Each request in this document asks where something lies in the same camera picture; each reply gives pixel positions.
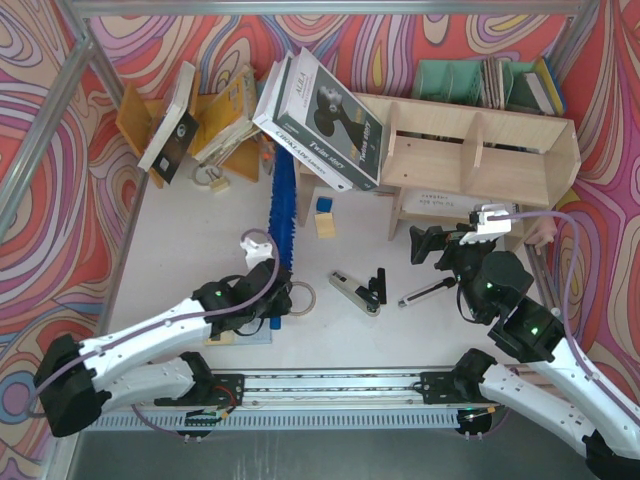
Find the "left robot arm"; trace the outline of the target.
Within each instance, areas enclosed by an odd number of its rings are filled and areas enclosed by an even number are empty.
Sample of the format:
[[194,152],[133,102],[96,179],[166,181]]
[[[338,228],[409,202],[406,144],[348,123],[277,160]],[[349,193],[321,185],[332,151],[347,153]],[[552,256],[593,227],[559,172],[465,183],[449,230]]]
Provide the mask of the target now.
[[242,403],[241,376],[219,376],[190,345],[254,320],[290,312],[290,272],[267,259],[246,275],[208,282],[149,320],[101,337],[55,339],[34,376],[36,395],[51,433],[64,438],[103,414],[150,401],[203,414]]

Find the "blue fluffy duster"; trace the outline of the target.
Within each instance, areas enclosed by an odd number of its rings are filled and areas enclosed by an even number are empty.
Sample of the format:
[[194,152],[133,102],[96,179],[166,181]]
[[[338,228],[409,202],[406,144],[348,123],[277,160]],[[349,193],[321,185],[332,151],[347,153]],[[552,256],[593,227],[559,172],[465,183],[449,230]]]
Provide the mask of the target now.
[[293,271],[296,218],[294,157],[283,147],[275,151],[268,233],[276,243],[280,264]]

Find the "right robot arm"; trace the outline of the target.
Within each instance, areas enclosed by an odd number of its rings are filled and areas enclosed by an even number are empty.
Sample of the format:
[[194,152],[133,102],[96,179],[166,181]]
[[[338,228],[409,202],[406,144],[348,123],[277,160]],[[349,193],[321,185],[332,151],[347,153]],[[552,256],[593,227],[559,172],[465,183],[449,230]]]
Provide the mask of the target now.
[[486,325],[505,354],[542,375],[555,396],[517,376],[493,356],[469,349],[448,372],[423,372],[414,389],[426,404],[495,402],[537,423],[571,446],[599,479],[639,476],[639,408],[599,372],[566,336],[562,321],[528,297],[534,278],[495,241],[467,243],[468,226],[411,227],[410,259],[423,263],[441,252],[435,267],[453,274],[456,303],[470,322]]

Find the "beige masking tape roll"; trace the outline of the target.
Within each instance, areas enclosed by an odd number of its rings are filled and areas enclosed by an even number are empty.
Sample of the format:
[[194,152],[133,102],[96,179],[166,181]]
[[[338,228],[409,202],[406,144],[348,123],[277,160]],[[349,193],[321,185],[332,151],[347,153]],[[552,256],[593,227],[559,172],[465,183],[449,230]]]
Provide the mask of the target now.
[[290,315],[292,317],[303,317],[311,313],[317,303],[317,294],[315,289],[307,282],[293,281],[291,286],[291,293],[297,291],[299,295],[298,300],[304,299],[307,301],[305,305],[300,304],[300,309],[292,309]]

